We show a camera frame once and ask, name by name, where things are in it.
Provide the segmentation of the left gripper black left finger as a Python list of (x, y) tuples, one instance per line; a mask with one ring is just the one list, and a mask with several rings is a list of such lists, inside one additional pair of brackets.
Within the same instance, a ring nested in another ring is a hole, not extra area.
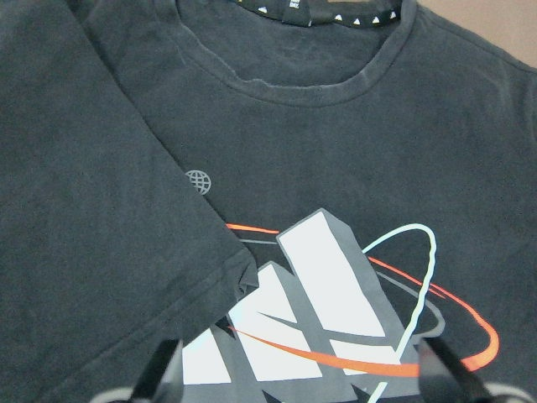
[(159, 344), (133, 388), (132, 402), (181, 402), (184, 394), (183, 342)]

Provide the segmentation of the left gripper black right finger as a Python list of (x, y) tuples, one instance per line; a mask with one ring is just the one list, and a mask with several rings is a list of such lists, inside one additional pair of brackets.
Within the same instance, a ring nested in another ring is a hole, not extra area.
[(497, 399), (441, 338), (422, 338), (419, 390), (424, 402), (496, 402)]

